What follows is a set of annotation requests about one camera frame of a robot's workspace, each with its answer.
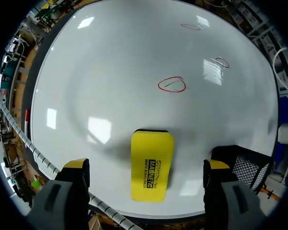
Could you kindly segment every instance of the white surface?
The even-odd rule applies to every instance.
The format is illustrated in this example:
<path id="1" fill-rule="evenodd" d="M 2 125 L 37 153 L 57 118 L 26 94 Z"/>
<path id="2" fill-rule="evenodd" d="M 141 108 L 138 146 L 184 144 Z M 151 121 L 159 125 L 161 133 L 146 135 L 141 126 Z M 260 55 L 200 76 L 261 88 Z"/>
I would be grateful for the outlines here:
<path id="1" fill-rule="evenodd" d="M 258 197 L 260 199 L 260 209 L 266 216 L 269 216 L 278 205 L 278 201 L 276 201 L 272 197 L 268 199 L 269 196 L 262 192 L 258 194 Z"/>
<path id="2" fill-rule="evenodd" d="M 275 80 L 256 46 L 215 15 L 170 0 L 108 0 L 78 11 L 48 51 L 32 111 L 32 140 L 45 157 L 59 169 L 89 158 L 91 193 L 124 215 L 152 219 L 204 213 L 211 149 L 238 144 L 271 155 L 277 130 Z M 130 143 L 139 128 L 175 138 L 162 203 L 131 199 Z"/>

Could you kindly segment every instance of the white cable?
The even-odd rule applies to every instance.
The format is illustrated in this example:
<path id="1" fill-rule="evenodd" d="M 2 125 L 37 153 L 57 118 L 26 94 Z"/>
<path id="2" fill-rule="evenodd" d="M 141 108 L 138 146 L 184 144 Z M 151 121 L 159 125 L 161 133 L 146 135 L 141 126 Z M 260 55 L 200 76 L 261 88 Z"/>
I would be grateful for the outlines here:
<path id="1" fill-rule="evenodd" d="M 10 123 L 11 127 L 15 130 L 16 134 L 19 138 L 24 142 L 24 146 L 28 147 L 30 151 L 39 159 L 48 169 L 50 169 L 54 175 L 57 175 L 60 171 L 59 169 L 54 166 L 29 140 L 29 138 L 24 134 L 21 128 L 17 125 L 16 121 L 12 117 L 9 110 L 6 108 L 5 103 L 0 96 L 0 109 L 2 110 L 6 120 Z M 125 230 L 143 230 L 124 216 L 122 216 L 118 211 L 111 208 L 105 202 L 100 200 L 97 196 L 91 194 L 90 195 L 90 202 L 94 204 L 95 207 L 99 208 L 103 211 L 106 215 L 108 215 L 112 220 L 122 226 Z"/>
<path id="2" fill-rule="evenodd" d="M 279 51 L 276 52 L 276 54 L 272 60 L 272 69 L 273 69 L 273 73 L 275 74 L 277 80 L 281 83 L 281 85 L 283 85 L 285 87 L 286 90 L 288 90 L 288 86 L 281 80 L 281 78 L 278 76 L 276 69 L 275 69 L 275 61 L 276 61 L 277 56 L 280 54 L 280 52 L 282 52 L 286 49 L 287 49 L 287 47 L 283 47 Z"/>
<path id="3" fill-rule="evenodd" d="M 224 8 L 224 7 L 227 6 L 227 5 L 225 5 L 225 6 L 216 6 L 216 5 L 212 4 L 212 3 L 207 2 L 206 0 L 203 0 L 203 1 L 206 2 L 208 5 L 211 5 L 211 6 L 214 6 L 214 7 L 217 7 L 217 8 Z"/>

